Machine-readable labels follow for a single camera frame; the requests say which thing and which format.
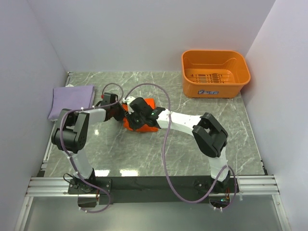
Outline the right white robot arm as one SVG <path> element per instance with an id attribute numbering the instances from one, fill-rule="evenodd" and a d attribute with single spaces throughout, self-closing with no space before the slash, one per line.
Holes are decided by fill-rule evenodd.
<path id="1" fill-rule="evenodd" d="M 210 113 L 186 115 L 172 112 L 163 107 L 152 108 L 142 97 L 128 97 L 122 100 L 128 110 L 126 119 L 129 128 L 136 131 L 144 126 L 158 129 L 172 129 L 194 137 L 199 150 L 207 156 L 210 164 L 211 186 L 222 192 L 230 179 L 227 165 L 226 145 L 228 133 Z"/>

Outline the orange t shirt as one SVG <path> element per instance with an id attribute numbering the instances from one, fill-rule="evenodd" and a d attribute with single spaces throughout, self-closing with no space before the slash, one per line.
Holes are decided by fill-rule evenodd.
<path id="1" fill-rule="evenodd" d="M 134 112 L 140 114 L 142 111 L 148 112 L 150 109 L 155 109 L 155 101 L 153 98 L 142 98 L 138 97 L 136 98 L 131 104 L 131 108 Z M 157 132 L 158 127 L 155 125 L 155 122 L 151 119 L 151 113 L 149 116 L 144 116 L 144 113 L 141 114 L 141 117 L 145 124 L 147 124 L 150 127 L 156 127 L 156 131 L 139 131 L 139 132 Z"/>

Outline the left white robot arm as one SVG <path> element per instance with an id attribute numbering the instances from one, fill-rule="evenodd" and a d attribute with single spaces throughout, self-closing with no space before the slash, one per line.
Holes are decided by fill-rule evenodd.
<path id="1" fill-rule="evenodd" d="M 51 142 L 66 154 L 73 170 L 71 189 L 82 193 L 91 193 L 96 190 L 96 176 L 90 165 L 86 153 L 88 128 L 92 124 L 101 123 L 114 118 L 122 121 L 125 111 L 114 93 L 104 93 L 92 110 L 72 111 L 63 109 L 52 132 Z"/>

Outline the orange plastic basket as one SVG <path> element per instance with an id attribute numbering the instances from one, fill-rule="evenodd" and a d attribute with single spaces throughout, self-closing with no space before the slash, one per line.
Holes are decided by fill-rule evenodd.
<path id="1" fill-rule="evenodd" d="M 234 98 L 251 76 L 245 58 L 229 50 L 188 50 L 181 56 L 188 98 Z"/>

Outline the front aluminium rail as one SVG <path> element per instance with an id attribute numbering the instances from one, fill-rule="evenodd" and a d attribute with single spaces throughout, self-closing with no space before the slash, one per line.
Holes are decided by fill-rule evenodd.
<path id="1" fill-rule="evenodd" d="M 197 195 L 205 194 L 211 187 L 213 180 L 208 176 L 173 176 L 171 182 L 178 193 L 193 192 Z M 168 192 L 172 190 L 166 177 L 98 177 L 97 184 L 110 194 L 116 192 L 154 193 Z M 212 195 L 218 196 L 224 193 L 240 193 L 242 195 L 278 195 L 280 193 L 273 176 L 237 176 L 230 177 L 226 184 L 216 183 Z M 95 196 L 96 189 L 91 189 L 77 180 L 69 177 L 63 178 L 31 178 L 26 196 Z"/>

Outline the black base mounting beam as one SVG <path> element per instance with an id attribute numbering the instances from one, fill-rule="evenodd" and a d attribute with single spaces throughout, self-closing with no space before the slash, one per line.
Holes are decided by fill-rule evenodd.
<path id="1" fill-rule="evenodd" d="M 200 199 L 210 189 L 214 180 L 210 176 L 171 176 L 170 180 L 176 191 L 186 200 Z M 166 177 L 96 177 L 96 186 L 111 195 L 111 203 L 151 203 L 151 202 L 179 202 L 180 199 L 171 190 Z M 69 195 L 79 195 L 78 204 L 82 207 L 95 207 L 108 203 L 108 196 L 104 192 L 94 190 L 82 193 L 68 187 Z"/>

